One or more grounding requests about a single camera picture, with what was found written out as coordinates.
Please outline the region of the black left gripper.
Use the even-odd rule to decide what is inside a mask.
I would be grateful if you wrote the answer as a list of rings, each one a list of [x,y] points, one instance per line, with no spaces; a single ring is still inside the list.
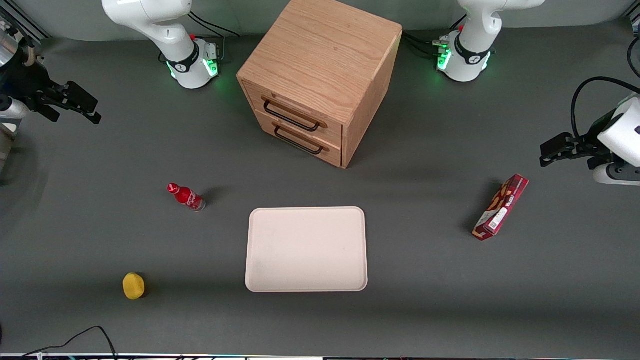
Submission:
[[[572,112],[570,121],[574,137],[570,133],[560,133],[540,145],[540,166],[548,167],[554,162],[573,157],[576,149],[575,139],[578,149],[592,156],[589,158],[589,170],[594,171],[600,166],[606,167],[614,163],[615,155],[598,139],[598,136],[612,123],[613,118],[614,112],[607,112],[595,120],[585,134],[580,135],[576,114]]]

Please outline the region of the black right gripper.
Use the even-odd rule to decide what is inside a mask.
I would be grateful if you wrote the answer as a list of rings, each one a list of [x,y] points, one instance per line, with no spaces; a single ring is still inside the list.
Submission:
[[[96,111],[99,101],[73,81],[59,85],[50,79],[47,69],[39,63],[25,66],[27,54],[19,47],[15,55],[1,66],[1,94],[18,100],[28,110],[39,112],[51,122],[60,113],[51,106],[81,114],[94,125],[102,116]]]

